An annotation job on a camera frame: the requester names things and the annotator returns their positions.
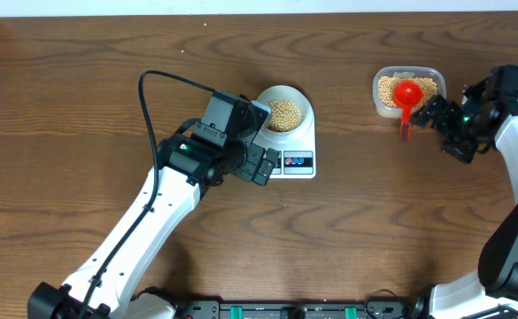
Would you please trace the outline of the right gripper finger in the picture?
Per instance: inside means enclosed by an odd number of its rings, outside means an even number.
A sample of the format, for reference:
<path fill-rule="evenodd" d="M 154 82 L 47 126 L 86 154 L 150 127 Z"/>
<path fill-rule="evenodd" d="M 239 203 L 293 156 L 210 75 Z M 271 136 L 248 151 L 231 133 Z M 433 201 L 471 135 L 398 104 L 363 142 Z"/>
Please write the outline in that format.
<path fill-rule="evenodd" d="M 426 105 L 410 116 L 409 122 L 417 127 L 426 128 L 430 122 L 435 122 L 441 111 L 447 106 L 447 100 L 443 96 L 435 95 Z"/>
<path fill-rule="evenodd" d="M 476 153 L 477 146 L 468 141 L 462 143 L 451 143 L 445 140 L 442 144 L 442 151 L 451 155 L 459 162 L 469 164 Z"/>

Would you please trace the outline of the orange plastic scoop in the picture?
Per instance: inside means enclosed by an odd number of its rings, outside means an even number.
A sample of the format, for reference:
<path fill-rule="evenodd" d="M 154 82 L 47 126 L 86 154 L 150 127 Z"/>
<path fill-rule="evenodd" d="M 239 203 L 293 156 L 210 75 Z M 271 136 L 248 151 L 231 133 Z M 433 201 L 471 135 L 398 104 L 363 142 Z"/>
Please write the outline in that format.
<path fill-rule="evenodd" d="M 413 109 L 421 102 L 423 92 L 421 87 L 412 80 L 403 80 L 395 85 L 392 92 L 392 100 L 395 106 L 402 110 L 400 136 L 402 142 L 407 142 L 410 137 L 410 117 Z"/>

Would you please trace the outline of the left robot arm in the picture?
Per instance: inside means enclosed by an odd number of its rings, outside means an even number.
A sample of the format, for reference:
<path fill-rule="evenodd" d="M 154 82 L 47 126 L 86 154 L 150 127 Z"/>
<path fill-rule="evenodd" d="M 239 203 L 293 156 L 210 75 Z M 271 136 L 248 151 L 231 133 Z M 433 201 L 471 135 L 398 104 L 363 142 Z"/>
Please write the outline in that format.
<path fill-rule="evenodd" d="M 174 317 L 176 307 L 166 298 L 135 294 L 162 245 L 225 175 L 265 185 L 277 161 L 276 150 L 251 137 L 218 142 L 174 133 L 158 146 L 155 167 L 108 237 L 60 287 L 39 284 L 27 302 L 28 317 Z"/>

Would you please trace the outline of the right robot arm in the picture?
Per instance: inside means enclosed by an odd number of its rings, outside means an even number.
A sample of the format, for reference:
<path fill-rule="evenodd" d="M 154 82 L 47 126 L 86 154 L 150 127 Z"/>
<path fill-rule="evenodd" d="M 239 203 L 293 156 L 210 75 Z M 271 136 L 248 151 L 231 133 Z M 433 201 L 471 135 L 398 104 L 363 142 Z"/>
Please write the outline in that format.
<path fill-rule="evenodd" d="M 498 150 L 506 164 L 515 206 L 481 251 L 476 270 L 438 284 L 414 302 L 412 318 L 518 318 L 518 66 L 492 68 L 465 88 L 461 105 L 433 97 L 410 121 L 444 138 L 443 152 L 468 164 Z"/>

